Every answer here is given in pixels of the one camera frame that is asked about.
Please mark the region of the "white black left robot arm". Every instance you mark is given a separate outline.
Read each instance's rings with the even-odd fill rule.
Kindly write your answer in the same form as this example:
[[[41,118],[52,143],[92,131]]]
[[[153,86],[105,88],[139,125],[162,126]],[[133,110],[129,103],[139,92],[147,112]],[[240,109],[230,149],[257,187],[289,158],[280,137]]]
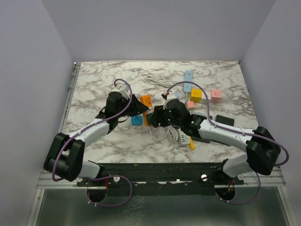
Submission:
[[[54,181],[65,179],[72,182],[76,178],[87,178],[92,185],[100,185],[104,179],[102,167],[83,160],[85,148],[111,133],[119,118],[134,117],[148,109],[135,95],[125,97],[119,91],[110,92],[106,106],[85,128],[70,135],[56,134],[44,162],[44,170],[52,173]]]

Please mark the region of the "white tiger cube socket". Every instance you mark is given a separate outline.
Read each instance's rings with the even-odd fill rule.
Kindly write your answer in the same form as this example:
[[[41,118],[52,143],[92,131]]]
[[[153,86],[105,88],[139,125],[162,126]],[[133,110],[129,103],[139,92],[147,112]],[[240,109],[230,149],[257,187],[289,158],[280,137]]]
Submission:
[[[202,93],[202,98],[201,98],[201,101],[200,101],[200,103],[201,104],[207,104],[207,100],[209,101],[209,103],[211,102],[211,93],[210,92],[206,92],[206,95],[207,95],[207,98],[206,98],[206,96],[205,96],[205,94],[204,93]]]

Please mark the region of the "yellow cube socket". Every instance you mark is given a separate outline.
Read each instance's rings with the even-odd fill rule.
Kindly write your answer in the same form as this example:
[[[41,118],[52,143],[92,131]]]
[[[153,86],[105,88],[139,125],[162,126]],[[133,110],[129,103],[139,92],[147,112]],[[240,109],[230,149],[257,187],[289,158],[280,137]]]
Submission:
[[[202,90],[193,88],[190,93],[190,101],[200,103],[202,100]]]

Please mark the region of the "small pink plug adapter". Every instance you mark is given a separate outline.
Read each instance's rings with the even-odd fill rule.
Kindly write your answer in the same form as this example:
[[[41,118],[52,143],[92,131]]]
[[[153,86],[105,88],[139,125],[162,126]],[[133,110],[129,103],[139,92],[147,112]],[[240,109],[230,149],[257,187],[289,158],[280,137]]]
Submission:
[[[193,109],[193,108],[195,108],[195,103],[193,101],[188,101],[188,102],[186,102],[186,107],[188,109]]]

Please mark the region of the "dark green plug adapter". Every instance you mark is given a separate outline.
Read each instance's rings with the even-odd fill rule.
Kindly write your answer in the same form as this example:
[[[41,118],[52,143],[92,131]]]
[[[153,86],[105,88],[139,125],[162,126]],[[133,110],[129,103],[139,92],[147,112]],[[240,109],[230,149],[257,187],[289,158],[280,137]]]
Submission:
[[[153,117],[153,113],[149,113],[149,114],[146,115],[146,121],[147,121],[148,124],[151,123],[152,117]]]

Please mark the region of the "teal blue plug block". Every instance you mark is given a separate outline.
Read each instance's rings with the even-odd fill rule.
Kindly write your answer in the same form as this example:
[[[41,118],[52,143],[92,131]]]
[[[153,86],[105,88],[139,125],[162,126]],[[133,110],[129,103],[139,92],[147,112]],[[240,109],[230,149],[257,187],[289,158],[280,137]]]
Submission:
[[[133,126],[143,125],[143,116],[142,115],[137,115],[137,116],[131,117],[131,124]]]

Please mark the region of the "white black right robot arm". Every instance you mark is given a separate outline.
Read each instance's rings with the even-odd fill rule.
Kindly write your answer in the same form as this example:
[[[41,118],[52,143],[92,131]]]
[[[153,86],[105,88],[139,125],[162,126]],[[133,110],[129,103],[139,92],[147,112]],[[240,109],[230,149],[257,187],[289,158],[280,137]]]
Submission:
[[[216,123],[200,112],[191,114],[178,99],[156,106],[147,121],[155,128],[172,126],[187,136],[217,141],[244,151],[244,155],[222,162],[216,172],[221,184],[251,171],[270,175],[280,154],[280,147],[264,127],[252,130]]]

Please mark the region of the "white green usb charger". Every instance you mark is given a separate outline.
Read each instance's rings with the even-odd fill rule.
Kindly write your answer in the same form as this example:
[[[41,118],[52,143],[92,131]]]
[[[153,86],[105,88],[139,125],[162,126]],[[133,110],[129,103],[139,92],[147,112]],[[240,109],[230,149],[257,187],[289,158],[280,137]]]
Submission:
[[[179,142],[181,145],[189,145],[190,144],[190,137],[187,136],[180,129],[178,130],[178,136],[179,136]]]

